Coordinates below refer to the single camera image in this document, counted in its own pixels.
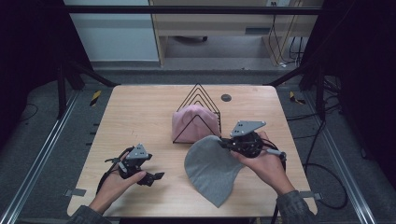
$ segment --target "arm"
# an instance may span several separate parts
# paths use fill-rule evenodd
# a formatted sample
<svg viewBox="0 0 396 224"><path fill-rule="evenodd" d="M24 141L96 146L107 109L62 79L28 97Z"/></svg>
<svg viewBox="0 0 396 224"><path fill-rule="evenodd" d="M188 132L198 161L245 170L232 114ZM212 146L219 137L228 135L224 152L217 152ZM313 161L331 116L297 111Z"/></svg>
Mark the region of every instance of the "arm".
<svg viewBox="0 0 396 224"><path fill-rule="evenodd" d="M146 172L141 171L127 179L122 179L118 172L118 165L116 165L114 169L115 172L112 172L107 177L91 204L89 206L82 205L75 214L71 216L67 224L111 223L105 219L102 214L123 192L125 192L125 190L139 182L146 175Z"/></svg>
<svg viewBox="0 0 396 224"><path fill-rule="evenodd" d="M259 133L259 136L268 139L265 132ZM283 223L316 223L314 214L309 210L300 193L290 183L278 156L269 154L265 150L253 159L246 158L234 151L231 153L275 190L278 195L276 204Z"/></svg>

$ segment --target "person's left hand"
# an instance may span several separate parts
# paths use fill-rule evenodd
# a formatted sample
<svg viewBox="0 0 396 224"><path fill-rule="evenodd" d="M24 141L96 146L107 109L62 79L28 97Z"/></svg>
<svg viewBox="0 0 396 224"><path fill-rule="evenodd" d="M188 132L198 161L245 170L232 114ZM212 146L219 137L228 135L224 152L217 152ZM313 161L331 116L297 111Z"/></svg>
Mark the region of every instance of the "person's left hand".
<svg viewBox="0 0 396 224"><path fill-rule="evenodd" d="M127 156L127 153L123 155L121 160ZM114 203L125 190L131 187L133 184L139 182L143 177L145 177L146 172L141 171L135 175L127 179L123 179L119 174L119 165L114 166L114 172L112 172L99 192L96 194L96 197L90 204L90 208L100 214L103 214L112 203Z"/></svg>

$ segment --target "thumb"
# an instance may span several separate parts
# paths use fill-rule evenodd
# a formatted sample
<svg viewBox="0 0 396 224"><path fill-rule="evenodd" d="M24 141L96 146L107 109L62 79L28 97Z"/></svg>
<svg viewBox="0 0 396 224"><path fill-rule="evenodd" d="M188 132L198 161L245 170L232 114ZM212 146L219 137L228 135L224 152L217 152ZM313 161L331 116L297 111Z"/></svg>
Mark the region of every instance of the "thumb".
<svg viewBox="0 0 396 224"><path fill-rule="evenodd" d="M128 184L131 186L132 184L139 182L141 179L143 179L143 177L145 177L145 175L146 175L146 171L140 171L139 173L132 175L127 179Z"/></svg>

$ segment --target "person's right hand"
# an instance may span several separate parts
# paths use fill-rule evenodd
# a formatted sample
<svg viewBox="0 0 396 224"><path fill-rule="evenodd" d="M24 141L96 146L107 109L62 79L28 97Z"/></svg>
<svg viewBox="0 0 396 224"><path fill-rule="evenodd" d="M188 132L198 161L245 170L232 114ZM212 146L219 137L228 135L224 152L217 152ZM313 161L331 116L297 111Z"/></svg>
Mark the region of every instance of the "person's right hand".
<svg viewBox="0 0 396 224"><path fill-rule="evenodd" d="M267 139L265 132L260 132L261 139ZM282 167L280 158L276 155L269 154L265 151L268 147L263 147L262 153L256 158L247 158L244 155L231 151L231 154L242 164L249 167L256 175L269 186L271 186L278 195L283 195L294 190Z"/></svg>

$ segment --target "yellow and black tape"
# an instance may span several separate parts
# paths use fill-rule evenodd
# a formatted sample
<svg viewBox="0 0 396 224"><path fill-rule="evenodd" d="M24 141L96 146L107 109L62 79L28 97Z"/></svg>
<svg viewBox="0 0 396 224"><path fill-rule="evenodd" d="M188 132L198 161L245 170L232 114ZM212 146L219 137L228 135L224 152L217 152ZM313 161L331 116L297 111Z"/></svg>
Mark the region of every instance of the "yellow and black tape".
<svg viewBox="0 0 396 224"><path fill-rule="evenodd" d="M95 106L95 105L96 105L96 102L98 101L98 98L99 98L99 96L100 96L100 93L101 93L101 91L96 91L96 92L93 94L93 97L92 97L91 102L90 102L90 106Z"/></svg>
<svg viewBox="0 0 396 224"><path fill-rule="evenodd" d="M295 103L297 103L297 104L300 104L300 105L305 105L305 100L297 100L295 97L294 97L294 92L290 92L290 100L292 101L292 102L295 102Z"/></svg>

